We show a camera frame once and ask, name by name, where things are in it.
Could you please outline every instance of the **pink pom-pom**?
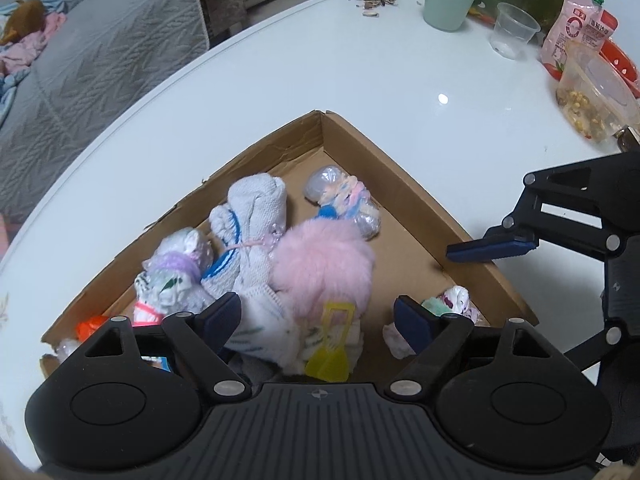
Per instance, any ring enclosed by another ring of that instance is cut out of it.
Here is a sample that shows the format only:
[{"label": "pink pom-pom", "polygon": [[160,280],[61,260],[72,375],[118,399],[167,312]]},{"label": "pink pom-pom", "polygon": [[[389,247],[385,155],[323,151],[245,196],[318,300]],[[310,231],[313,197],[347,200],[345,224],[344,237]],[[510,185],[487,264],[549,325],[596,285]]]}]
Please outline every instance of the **pink pom-pom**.
[{"label": "pink pom-pom", "polygon": [[329,302],[367,309],[375,254],[350,220],[313,218],[289,229],[272,253],[271,286],[296,318],[319,322]]}]

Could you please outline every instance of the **pink pouch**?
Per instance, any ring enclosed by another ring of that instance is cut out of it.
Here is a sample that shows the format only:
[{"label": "pink pouch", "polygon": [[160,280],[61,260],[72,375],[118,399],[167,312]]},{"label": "pink pouch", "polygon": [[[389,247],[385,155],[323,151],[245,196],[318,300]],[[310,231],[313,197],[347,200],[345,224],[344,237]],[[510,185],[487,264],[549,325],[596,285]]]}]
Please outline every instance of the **pink pouch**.
[{"label": "pink pouch", "polygon": [[592,0],[564,0],[540,54],[547,71],[560,80],[566,62],[567,41],[578,41],[599,52],[618,27],[618,20]]}]

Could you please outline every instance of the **clear plastic cup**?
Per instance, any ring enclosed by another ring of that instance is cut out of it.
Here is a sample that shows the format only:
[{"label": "clear plastic cup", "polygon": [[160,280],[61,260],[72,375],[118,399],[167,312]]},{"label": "clear plastic cup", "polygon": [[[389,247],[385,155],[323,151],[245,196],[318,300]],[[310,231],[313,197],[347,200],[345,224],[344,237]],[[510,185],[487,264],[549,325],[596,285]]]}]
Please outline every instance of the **clear plastic cup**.
[{"label": "clear plastic cup", "polygon": [[489,43],[494,50],[508,59],[517,59],[540,25],[524,10],[506,4],[498,4],[498,18]]}]

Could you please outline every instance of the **pink blanket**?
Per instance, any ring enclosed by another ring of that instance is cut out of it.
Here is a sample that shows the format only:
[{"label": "pink blanket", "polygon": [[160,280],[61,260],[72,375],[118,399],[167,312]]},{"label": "pink blanket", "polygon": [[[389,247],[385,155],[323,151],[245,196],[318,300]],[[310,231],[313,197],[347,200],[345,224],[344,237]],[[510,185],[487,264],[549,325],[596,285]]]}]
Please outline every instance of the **pink blanket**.
[{"label": "pink blanket", "polygon": [[44,30],[32,32],[4,52],[0,52],[0,70],[4,68],[4,75],[29,67],[65,21],[66,15],[62,12],[51,12],[45,17]]}]

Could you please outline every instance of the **yellow toy shovel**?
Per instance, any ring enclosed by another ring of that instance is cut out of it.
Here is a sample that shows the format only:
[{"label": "yellow toy shovel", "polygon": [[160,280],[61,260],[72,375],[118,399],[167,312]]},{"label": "yellow toy shovel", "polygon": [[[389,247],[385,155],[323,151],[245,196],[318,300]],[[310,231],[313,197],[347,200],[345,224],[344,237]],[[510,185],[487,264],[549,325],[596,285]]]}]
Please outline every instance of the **yellow toy shovel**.
[{"label": "yellow toy shovel", "polygon": [[[336,346],[329,341],[333,311],[344,311],[347,319]],[[343,383],[349,379],[349,360],[344,345],[353,322],[355,306],[351,303],[327,303],[322,313],[322,346],[306,362],[305,374],[328,383]]]}]

